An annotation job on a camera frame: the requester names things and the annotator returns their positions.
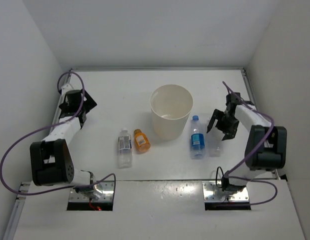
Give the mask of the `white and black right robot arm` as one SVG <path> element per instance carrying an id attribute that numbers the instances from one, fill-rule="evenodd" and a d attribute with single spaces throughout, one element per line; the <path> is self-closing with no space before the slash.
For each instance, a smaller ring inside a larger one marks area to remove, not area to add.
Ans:
<path id="1" fill-rule="evenodd" d="M 219 130 L 223 140 L 232 140 L 242 124 L 248 131 L 244 158 L 221 178 L 220 188 L 224 192 L 237 192 L 247 183 L 264 174 L 282 169 L 286 161 L 287 130 L 276 126 L 274 120 L 245 101 L 240 93 L 226 96 L 226 109 L 215 109 L 207 126 L 207 132 Z"/>

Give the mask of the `metal base plate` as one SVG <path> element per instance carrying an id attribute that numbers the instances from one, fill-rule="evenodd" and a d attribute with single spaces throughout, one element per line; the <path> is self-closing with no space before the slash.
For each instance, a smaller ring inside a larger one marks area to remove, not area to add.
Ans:
<path id="1" fill-rule="evenodd" d="M 247 188 L 242 191 L 222 191 L 213 180 L 202 181 L 205 203 L 249 203 Z"/>
<path id="2" fill-rule="evenodd" d="M 115 183 L 101 182 L 89 188 L 72 188 L 69 194 L 70 203 L 110 203 L 113 200 Z"/>

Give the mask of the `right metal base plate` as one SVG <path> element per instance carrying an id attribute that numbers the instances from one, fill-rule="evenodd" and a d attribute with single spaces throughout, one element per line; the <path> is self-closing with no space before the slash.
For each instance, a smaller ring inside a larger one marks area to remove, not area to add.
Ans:
<path id="1" fill-rule="evenodd" d="M 213 180 L 202 181 L 205 203 L 249 203 L 247 188 L 242 191 L 222 191 Z"/>

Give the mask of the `left aluminium frame rail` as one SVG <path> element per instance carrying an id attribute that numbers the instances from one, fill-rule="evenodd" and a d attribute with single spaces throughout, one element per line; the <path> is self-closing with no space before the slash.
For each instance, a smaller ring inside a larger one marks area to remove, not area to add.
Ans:
<path id="1" fill-rule="evenodd" d="M 9 221 L 6 226 L 6 230 L 4 232 L 3 239 L 4 240 L 11 240 L 14 237 L 14 234 L 17 229 L 17 225 L 21 216 L 21 212 L 25 203 L 25 199 L 27 196 L 36 196 L 36 195 L 41 195 L 44 193 L 48 193 L 48 191 L 42 191 L 42 192 L 36 192 L 36 193 L 29 193 L 29 192 L 21 192 L 20 190 L 13 190 L 11 187 L 7 185 L 7 183 L 4 180 L 3 177 L 3 166 L 4 166 L 4 161 L 6 157 L 8 156 L 8 153 L 15 147 L 18 143 L 20 143 L 22 140 L 26 139 L 27 137 L 30 137 L 31 135 L 34 135 L 38 132 L 41 132 L 43 130 L 51 129 L 54 127 L 57 127 L 59 125 L 65 124 L 65 121 L 62 122 L 56 122 L 52 125 L 48 125 L 45 127 L 42 127 L 38 130 L 35 130 L 20 139 L 18 139 L 16 142 L 14 142 L 8 150 L 4 153 L 4 156 L 2 157 L 2 160 L 0 162 L 0 181 L 2 182 L 3 186 L 9 190 L 12 193 L 16 194 L 16 199 L 15 203 L 12 209 L 12 212 L 10 214 Z M 49 152 L 46 150 L 42 150 L 41 145 L 39 142 L 35 142 L 35 147 L 30 148 L 30 157 L 31 157 L 31 168 L 32 168 L 32 176 L 33 179 L 37 178 L 37 172 L 44 172 L 45 171 L 45 160 L 48 160 L 50 158 Z"/>

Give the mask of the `cream plastic bin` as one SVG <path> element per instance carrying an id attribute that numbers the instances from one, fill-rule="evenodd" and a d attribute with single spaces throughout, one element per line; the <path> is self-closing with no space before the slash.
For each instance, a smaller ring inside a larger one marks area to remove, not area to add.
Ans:
<path id="1" fill-rule="evenodd" d="M 193 107 L 191 93 L 182 86 L 167 84 L 153 91 L 150 108 L 154 132 L 163 140 L 177 139 Z"/>

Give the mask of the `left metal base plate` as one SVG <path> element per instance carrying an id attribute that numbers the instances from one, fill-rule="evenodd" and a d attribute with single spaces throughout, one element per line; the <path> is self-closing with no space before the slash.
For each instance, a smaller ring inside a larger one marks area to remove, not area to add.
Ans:
<path id="1" fill-rule="evenodd" d="M 101 182 L 89 188 L 72 188 L 69 194 L 70 203 L 110 203 L 113 200 L 115 183 Z"/>

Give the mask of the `orange plastic bottle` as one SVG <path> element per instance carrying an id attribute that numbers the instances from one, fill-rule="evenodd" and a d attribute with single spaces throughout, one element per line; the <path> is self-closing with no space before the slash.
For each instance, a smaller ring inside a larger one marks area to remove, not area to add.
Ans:
<path id="1" fill-rule="evenodd" d="M 140 129 L 134 130 L 134 142 L 139 153 L 145 153 L 150 149 L 149 140 Z"/>

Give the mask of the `clear unlabelled plastic bottle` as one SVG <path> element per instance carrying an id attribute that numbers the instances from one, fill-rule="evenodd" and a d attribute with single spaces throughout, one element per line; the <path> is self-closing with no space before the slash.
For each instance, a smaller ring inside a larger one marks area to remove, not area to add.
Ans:
<path id="1" fill-rule="evenodd" d="M 213 125 L 212 129 L 206 133 L 206 148 L 210 157 L 217 158 L 223 154 L 223 136 L 224 134 L 215 127 L 215 124 Z"/>

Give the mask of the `clear bottle white label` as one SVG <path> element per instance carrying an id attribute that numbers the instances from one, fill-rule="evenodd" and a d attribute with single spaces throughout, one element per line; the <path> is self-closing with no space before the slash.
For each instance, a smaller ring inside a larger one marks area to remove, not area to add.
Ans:
<path id="1" fill-rule="evenodd" d="M 118 168 L 130 168 L 132 166 L 131 135 L 126 128 L 122 128 L 118 136 Z"/>

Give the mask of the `clear bottle blue label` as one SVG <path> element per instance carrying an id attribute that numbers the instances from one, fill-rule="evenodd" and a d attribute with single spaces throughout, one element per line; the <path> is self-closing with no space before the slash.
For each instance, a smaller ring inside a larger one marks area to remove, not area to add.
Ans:
<path id="1" fill-rule="evenodd" d="M 190 129 L 190 153 L 192 159 L 203 159 L 205 156 L 205 140 L 199 116 L 194 115 Z"/>

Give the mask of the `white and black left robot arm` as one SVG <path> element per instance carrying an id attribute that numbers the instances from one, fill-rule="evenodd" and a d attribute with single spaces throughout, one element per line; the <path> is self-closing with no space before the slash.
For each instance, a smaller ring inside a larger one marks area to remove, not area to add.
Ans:
<path id="1" fill-rule="evenodd" d="M 90 171 L 78 170 L 74 167 L 68 144 L 75 134 L 82 129 L 87 119 L 87 113 L 97 106 L 97 103 L 86 92 L 74 89 L 71 84 L 61 88 L 64 98 L 59 105 L 61 110 L 59 125 L 42 141 L 34 142 L 30 146 L 33 182 L 37 186 L 74 186 L 77 193 L 92 197 L 98 188 L 93 183 L 94 175 Z M 78 115 L 82 96 L 85 97 Z"/>

